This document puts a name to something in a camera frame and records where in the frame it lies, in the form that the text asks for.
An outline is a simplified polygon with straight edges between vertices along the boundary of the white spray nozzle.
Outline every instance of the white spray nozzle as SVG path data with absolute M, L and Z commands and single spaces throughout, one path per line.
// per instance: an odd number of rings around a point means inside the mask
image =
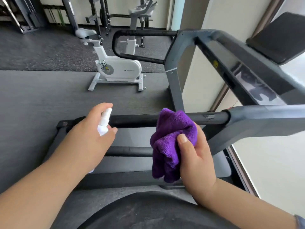
M 111 111 L 112 111 L 112 108 L 107 108 L 104 112 L 102 112 L 101 120 L 99 122 L 99 125 L 101 125 L 101 126 L 107 126 L 108 125 Z

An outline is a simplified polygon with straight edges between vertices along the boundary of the purple towel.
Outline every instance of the purple towel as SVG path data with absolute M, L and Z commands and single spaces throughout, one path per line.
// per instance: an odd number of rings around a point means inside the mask
M 180 179 L 180 149 L 177 136 L 184 133 L 193 145 L 197 141 L 197 128 L 183 112 L 164 108 L 157 122 L 157 130 L 150 138 L 152 152 L 152 176 L 173 183 Z

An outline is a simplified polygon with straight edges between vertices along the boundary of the exercise bike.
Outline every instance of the exercise bike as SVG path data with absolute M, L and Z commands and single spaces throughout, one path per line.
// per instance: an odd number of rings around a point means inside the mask
M 131 16 L 130 29 L 136 30 L 138 19 L 151 16 L 157 2 L 147 1 L 135 9 L 129 10 Z M 146 89 L 143 85 L 144 77 L 142 66 L 137 60 L 122 59 L 117 56 L 108 56 L 104 50 L 101 40 L 93 40 L 89 37 L 96 34 L 95 30 L 77 29 L 75 34 L 81 39 L 84 45 L 93 43 L 93 48 L 97 53 L 98 60 L 95 61 L 98 72 L 94 76 L 88 90 L 93 91 L 97 83 L 129 83 L 138 84 L 138 90 L 141 92 Z M 126 54 L 135 54 L 136 44 L 135 36 L 128 39 Z

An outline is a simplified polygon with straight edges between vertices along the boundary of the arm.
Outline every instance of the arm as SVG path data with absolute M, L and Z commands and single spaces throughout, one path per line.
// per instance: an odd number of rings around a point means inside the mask
M 240 228 L 296 229 L 293 215 L 216 178 L 204 132 L 197 129 L 195 147 L 185 135 L 178 136 L 182 181 L 196 202 Z
M 0 195 L 0 228 L 50 228 L 64 201 L 95 168 L 112 144 L 117 128 L 100 136 L 99 104 L 67 134 L 52 157 Z

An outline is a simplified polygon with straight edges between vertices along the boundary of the hand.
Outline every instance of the hand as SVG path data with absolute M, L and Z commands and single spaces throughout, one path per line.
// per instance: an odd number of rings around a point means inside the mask
M 83 175 L 93 170 L 115 139 L 117 128 L 108 126 L 109 131 L 103 136 L 97 131 L 101 113 L 112 106 L 102 103 L 92 108 L 88 116 L 67 134 L 49 161 L 77 168 Z
M 200 204 L 204 204 L 216 183 L 213 158 L 206 136 L 197 126 L 197 143 L 194 147 L 184 134 L 177 138 L 181 150 L 180 174 L 187 191 Z

